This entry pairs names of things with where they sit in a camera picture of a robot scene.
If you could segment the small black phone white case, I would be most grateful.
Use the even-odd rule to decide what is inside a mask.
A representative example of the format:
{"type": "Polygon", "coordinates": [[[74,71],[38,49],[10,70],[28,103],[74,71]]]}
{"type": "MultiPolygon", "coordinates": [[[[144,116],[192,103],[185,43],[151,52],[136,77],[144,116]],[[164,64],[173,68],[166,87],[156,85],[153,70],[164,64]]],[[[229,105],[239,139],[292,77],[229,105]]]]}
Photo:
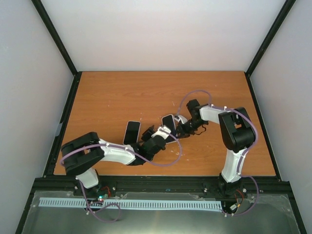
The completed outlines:
{"type": "Polygon", "coordinates": [[[140,127],[141,127],[141,123],[139,121],[127,122],[124,139],[123,139],[124,145],[137,143],[140,127]]]}

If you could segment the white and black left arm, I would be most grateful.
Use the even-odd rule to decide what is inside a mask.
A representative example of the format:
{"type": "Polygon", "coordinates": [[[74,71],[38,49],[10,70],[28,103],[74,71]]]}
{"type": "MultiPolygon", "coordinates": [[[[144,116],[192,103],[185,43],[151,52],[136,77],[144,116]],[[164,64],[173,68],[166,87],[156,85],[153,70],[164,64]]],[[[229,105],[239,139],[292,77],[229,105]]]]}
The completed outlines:
{"type": "Polygon", "coordinates": [[[151,162],[155,154],[165,149],[170,133],[171,130],[165,125],[156,131],[152,126],[144,132],[141,142],[120,145],[100,139],[96,132],[90,132],[62,146],[60,164],[68,176],[74,176],[83,184],[85,192],[97,196],[101,192],[101,183],[93,168],[95,164],[108,161],[137,166],[151,162]]]}

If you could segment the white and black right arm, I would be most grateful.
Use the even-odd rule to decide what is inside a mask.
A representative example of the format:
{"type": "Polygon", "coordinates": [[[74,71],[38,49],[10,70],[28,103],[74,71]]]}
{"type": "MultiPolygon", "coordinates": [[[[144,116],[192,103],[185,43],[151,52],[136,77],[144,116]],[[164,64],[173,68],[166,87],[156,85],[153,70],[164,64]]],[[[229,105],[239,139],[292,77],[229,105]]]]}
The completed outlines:
{"type": "Polygon", "coordinates": [[[231,196],[240,186],[242,168],[249,150],[258,141],[258,132],[245,108],[231,109],[213,104],[200,105],[197,99],[187,103],[190,119],[177,113],[176,136],[195,135],[200,126],[210,122],[220,126],[222,141],[227,149],[224,167],[218,177],[217,190],[224,197],[231,196]]]}

